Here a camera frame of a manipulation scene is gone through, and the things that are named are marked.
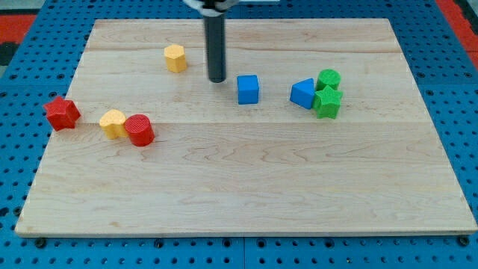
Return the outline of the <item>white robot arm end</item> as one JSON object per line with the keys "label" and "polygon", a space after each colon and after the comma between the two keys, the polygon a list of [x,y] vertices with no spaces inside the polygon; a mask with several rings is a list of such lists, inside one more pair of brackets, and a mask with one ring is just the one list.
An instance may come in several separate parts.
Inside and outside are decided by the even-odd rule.
{"label": "white robot arm end", "polygon": [[183,0],[183,2],[203,16],[215,17],[224,14],[239,0]]}

